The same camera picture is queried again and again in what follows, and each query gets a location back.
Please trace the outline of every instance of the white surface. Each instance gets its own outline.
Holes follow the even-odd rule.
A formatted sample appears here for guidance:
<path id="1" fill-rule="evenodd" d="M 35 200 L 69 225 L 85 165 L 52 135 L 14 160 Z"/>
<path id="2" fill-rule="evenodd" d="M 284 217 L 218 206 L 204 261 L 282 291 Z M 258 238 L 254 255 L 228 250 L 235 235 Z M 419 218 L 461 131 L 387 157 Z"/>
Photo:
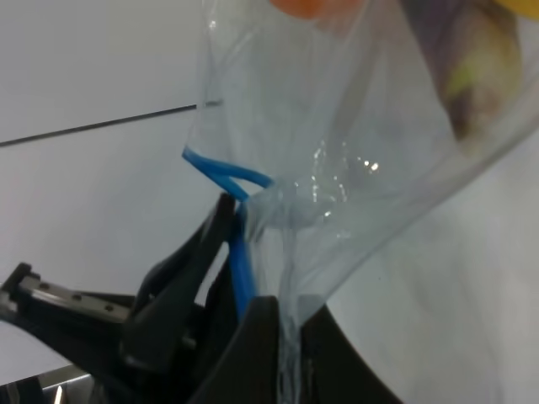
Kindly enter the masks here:
<path id="1" fill-rule="evenodd" d="M 0 141 L 195 104 L 200 5 L 0 2 Z"/>
<path id="2" fill-rule="evenodd" d="M 406 402 L 539 402 L 539 133 L 357 271 L 330 302 Z"/>
<path id="3" fill-rule="evenodd" d="M 134 293 L 218 189 L 181 157 L 194 113 L 0 149 L 0 280 L 17 263 L 80 290 Z M 64 365 L 0 323 L 0 385 Z"/>

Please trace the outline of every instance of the black line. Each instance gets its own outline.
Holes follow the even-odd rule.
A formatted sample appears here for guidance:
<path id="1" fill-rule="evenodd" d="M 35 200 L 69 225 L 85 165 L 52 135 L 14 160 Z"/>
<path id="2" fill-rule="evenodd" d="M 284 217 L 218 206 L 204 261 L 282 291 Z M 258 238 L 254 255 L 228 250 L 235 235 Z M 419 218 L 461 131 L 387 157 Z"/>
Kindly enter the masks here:
<path id="1" fill-rule="evenodd" d="M 40 135 L 27 136 L 20 139 L 14 139 L 12 141 L 0 141 L 0 147 L 8 147 L 20 145 L 29 141 L 40 141 L 42 139 L 50 139 L 51 137 L 70 135 L 71 133 L 84 132 L 85 130 L 99 129 L 106 126 L 126 124 L 128 122 L 135 122 L 138 120 L 149 120 L 151 118 L 157 118 L 158 116 L 178 114 L 180 112 L 191 111 L 196 109 L 196 105 L 186 105 L 184 107 L 165 109 L 164 111 L 151 112 L 150 114 L 142 114 L 136 116 L 130 116 L 127 118 L 120 118 L 118 120 L 107 120 L 105 122 L 99 122 L 98 124 L 78 126 L 76 128 L 64 129 L 64 130 L 55 130 L 53 132 L 42 133 Z"/>

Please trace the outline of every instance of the plastic bag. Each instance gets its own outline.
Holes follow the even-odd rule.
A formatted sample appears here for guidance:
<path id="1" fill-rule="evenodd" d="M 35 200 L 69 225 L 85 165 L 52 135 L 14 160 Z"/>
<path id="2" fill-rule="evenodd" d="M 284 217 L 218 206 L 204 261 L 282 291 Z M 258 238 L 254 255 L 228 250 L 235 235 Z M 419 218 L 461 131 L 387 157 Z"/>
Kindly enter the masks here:
<path id="1" fill-rule="evenodd" d="M 280 301 L 280 399 L 298 402 L 301 324 L 539 126 L 539 23 L 494 0 L 210 0 L 204 28 L 185 156 L 268 187 L 206 173 L 244 201 L 257 291 Z"/>

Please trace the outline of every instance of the plastic wrap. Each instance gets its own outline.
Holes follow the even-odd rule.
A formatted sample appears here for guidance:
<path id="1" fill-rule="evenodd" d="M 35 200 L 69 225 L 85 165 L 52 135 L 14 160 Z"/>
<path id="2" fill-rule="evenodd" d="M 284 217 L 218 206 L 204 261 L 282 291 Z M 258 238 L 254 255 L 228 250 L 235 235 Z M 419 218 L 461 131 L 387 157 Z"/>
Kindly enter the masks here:
<path id="1" fill-rule="evenodd" d="M 539 126 L 539 23 L 492 0 L 204 7 L 185 155 L 268 187 L 232 185 L 256 290 L 280 300 L 280 399 L 297 402 L 299 326 L 380 246 Z"/>

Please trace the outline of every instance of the food item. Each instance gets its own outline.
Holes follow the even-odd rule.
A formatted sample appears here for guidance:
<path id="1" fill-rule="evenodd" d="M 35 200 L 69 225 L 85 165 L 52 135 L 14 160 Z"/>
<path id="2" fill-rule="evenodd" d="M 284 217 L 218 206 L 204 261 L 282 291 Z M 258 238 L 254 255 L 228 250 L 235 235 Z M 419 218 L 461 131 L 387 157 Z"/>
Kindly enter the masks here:
<path id="1" fill-rule="evenodd" d="M 493 0 L 401 0 L 458 140 L 490 124 L 520 86 L 512 12 Z"/>
<path id="2" fill-rule="evenodd" d="M 279 10 L 299 19 L 326 19 L 354 12 L 363 0 L 270 0 Z"/>
<path id="3" fill-rule="evenodd" d="M 539 19 L 539 2 L 537 0 L 496 0 L 517 14 L 529 19 Z"/>

